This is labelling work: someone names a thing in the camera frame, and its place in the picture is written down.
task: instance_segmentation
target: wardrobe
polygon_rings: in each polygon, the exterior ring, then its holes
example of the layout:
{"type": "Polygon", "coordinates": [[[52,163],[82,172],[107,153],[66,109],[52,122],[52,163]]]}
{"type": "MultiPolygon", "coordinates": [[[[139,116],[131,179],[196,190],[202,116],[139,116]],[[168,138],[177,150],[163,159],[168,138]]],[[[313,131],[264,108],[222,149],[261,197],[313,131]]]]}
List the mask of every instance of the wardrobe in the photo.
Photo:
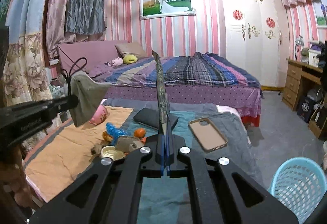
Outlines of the wardrobe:
{"type": "Polygon", "coordinates": [[[284,87],[289,29],[282,0],[222,0],[226,59],[256,77],[261,86],[284,87]]]}

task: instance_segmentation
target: human hand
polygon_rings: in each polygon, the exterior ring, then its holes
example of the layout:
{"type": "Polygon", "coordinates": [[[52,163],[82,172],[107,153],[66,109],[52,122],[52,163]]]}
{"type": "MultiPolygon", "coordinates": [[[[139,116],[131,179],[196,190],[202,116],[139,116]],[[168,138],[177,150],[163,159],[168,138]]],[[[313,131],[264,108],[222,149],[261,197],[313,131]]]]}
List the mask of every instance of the human hand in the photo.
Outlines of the human hand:
{"type": "Polygon", "coordinates": [[[15,201],[22,207],[32,207],[32,195],[22,169],[22,153],[15,147],[6,161],[0,161],[0,181],[8,184],[15,193],[15,201]]]}

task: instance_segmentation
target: red paper cut decoration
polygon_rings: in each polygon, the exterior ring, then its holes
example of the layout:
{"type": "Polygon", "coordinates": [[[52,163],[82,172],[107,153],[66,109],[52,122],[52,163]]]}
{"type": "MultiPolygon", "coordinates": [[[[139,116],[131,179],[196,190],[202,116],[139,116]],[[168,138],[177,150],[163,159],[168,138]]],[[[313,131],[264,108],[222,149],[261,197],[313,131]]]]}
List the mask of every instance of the red paper cut decoration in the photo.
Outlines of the red paper cut decoration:
{"type": "Polygon", "coordinates": [[[275,27],[275,21],[271,18],[271,17],[268,17],[267,18],[267,25],[270,27],[270,28],[274,28],[275,27]]]}
{"type": "Polygon", "coordinates": [[[233,12],[233,17],[236,19],[236,20],[241,20],[243,18],[243,14],[240,10],[235,10],[233,12]]]}

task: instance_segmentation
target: blue laundry basket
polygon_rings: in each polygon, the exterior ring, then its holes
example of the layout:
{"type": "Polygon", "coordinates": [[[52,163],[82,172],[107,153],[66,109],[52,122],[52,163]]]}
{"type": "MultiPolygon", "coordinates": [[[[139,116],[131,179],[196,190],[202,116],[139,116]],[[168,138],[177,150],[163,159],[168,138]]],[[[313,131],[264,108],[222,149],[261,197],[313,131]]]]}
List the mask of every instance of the blue laundry basket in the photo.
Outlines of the blue laundry basket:
{"type": "Polygon", "coordinates": [[[323,170],[304,157],[285,161],[274,174],[269,192],[298,218],[299,224],[314,211],[327,190],[323,170]]]}

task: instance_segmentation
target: screw head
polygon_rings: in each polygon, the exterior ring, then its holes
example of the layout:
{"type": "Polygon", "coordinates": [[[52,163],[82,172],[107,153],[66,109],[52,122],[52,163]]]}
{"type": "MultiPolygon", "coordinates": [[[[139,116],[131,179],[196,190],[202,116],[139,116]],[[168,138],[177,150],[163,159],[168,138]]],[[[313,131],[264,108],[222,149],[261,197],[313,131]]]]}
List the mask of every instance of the screw head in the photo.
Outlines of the screw head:
{"type": "Polygon", "coordinates": [[[150,151],[151,151],[150,147],[141,147],[140,148],[140,152],[143,153],[143,154],[150,153],[150,151]]]}
{"type": "Polygon", "coordinates": [[[229,159],[223,157],[223,158],[220,158],[220,159],[218,160],[218,162],[219,162],[221,165],[228,165],[228,164],[229,164],[229,159]]]}
{"type": "Polygon", "coordinates": [[[181,147],[179,151],[183,154],[188,154],[191,152],[191,149],[189,147],[181,147]]]}
{"type": "Polygon", "coordinates": [[[112,163],[112,159],[111,158],[103,158],[101,160],[101,164],[104,165],[104,166],[108,166],[112,163]]]}

